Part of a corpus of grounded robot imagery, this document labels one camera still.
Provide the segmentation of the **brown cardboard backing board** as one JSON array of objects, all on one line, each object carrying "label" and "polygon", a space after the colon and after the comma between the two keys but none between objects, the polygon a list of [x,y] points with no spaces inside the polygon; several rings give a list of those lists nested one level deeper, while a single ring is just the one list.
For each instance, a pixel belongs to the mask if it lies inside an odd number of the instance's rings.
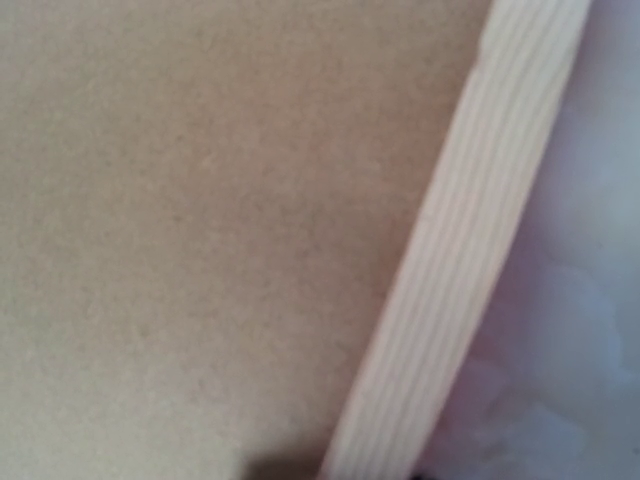
[{"label": "brown cardboard backing board", "polygon": [[310,479],[484,1],[5,1],[1,475]]}]

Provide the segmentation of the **wooden picture frame pink edge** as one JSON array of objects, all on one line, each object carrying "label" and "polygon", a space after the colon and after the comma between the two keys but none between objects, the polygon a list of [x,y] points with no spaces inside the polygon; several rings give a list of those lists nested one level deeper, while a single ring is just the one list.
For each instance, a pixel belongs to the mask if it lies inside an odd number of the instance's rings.
[{"label": "wooden picture frame pink edge", "polygon": [[321,478],[411,475],[510,251],[589,10],[492,3]]}]

